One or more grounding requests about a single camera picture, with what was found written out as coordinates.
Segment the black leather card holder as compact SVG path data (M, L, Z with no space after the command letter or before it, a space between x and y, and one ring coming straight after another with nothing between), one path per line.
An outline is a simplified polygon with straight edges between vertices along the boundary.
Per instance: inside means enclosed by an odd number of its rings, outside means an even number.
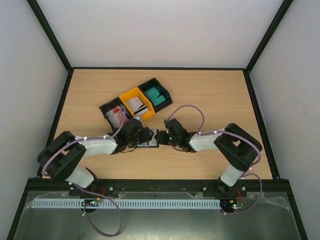
M156 138L156 135L159 133L159 130L155 128L152 128L151 130L153 132L151 140L138 144L136 146L137 148L158 148L159 147L159 143Z

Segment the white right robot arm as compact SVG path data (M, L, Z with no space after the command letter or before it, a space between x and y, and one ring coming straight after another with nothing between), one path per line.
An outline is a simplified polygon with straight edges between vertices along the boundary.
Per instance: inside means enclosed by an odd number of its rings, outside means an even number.
M177 119L165 121L166 130L160 131L156 139L160 145L178 147L182 152L197 153L219 150L229 162L217 183L217 190L229 196L236 183L251 167L260 162L262 145L253 136L235 123L212 132L188 132Z

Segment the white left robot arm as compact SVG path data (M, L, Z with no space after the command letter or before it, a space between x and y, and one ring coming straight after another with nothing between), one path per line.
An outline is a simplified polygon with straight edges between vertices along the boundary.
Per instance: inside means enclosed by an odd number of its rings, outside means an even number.
M81 137L64 131L40 152L37 161L42 167L43 176L86 189L97 177L88 168L79 166L82 158L124 153L126 148L140 145L149 147L156 133L135 118L123 120L120 127L101 136Z

